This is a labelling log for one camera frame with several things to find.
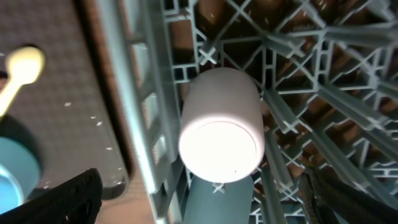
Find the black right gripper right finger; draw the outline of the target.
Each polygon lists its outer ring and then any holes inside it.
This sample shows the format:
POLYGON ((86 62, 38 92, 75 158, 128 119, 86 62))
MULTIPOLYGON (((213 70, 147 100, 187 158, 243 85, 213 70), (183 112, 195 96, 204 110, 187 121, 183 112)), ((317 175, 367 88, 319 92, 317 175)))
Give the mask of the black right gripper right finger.
POLYGON ((397 223, 397 210, 349 185, 316 170, 300 176, 299 191, 303 210, 311 224, 397 223))

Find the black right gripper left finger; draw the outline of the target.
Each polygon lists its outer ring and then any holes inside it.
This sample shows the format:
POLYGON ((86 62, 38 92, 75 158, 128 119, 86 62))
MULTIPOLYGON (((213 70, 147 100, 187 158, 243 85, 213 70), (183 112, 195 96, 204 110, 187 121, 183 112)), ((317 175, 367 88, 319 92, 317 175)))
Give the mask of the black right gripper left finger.
POLYGON ((102 205, 103 184, 91 168, 1 215, 1 224, 94 224, 102 205))

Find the light blue bowl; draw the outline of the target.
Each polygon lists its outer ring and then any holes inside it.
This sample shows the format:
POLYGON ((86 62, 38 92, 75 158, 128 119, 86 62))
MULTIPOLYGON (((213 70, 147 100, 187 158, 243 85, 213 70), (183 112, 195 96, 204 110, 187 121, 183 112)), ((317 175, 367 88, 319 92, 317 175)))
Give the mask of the light blue bowl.
POLYGON ((23 144, 1 138, 1 213, 22 205, 39 183, 38 160, 23 144))

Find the light blue plastic cup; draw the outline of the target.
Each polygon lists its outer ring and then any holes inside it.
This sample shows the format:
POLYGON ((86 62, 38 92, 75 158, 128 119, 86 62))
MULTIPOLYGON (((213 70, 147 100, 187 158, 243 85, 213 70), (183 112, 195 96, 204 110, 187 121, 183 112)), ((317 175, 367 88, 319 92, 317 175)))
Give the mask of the light blue plastic cup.
POLYGON ((248 224, 254 181, 248 176, 217 190, 194 176, 185 207, 186 224, 248 224))

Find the pink plastic cup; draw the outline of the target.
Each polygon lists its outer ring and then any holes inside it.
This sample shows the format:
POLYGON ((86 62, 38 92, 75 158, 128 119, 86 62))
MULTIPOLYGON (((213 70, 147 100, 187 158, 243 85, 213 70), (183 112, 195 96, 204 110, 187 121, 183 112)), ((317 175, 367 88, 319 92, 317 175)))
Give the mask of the pink plastic cup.
POLYGON ((221 67, 197 76, 183 101, 181 123, 180 158, 201 179, 236 182, 262 161, 259 92, 244 72, 221 67))

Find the grey dishwasher rack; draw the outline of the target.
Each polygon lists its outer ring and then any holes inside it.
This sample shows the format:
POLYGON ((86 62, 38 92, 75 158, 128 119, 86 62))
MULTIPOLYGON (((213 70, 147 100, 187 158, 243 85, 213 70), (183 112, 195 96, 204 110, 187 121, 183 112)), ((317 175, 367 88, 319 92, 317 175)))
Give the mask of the grey dishwasher rack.
POLYGON ((96 5, 151 221, 184 223, 196 175, 178 151, 183 101, 221 67, 248 75, 261 102, 249 223, 309 223, 306 170, 397 208, 396 1, 96 5))

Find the dark brown serving tray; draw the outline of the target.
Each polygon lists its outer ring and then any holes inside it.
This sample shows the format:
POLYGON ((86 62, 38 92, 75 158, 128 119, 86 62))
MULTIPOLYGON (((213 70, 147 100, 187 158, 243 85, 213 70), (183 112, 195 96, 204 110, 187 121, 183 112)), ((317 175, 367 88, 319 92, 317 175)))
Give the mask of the dark brown serving tray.
POLYGON ((1 53, 34 46, 46 58, 40 77, 12 102, 1 134, 37 156, 42 173, 35 195, 95 168, 103 198, 112 200, 127 190, 129 174, 83 6, 67 0, 1 2, 1 53))

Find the yellow plastic spoon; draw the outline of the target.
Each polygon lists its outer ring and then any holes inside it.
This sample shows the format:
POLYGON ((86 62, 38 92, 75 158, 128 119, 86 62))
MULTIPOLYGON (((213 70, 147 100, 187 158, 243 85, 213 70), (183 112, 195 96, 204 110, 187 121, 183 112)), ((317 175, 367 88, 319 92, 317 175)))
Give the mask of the yellow plastic spoon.
POLYGON ((45 66, 45 55, 37 47, 21 47, 6 56, 9 80, 1 92, 1 116, 4 116, 13 99, 24 85, 35 82, 45 66))

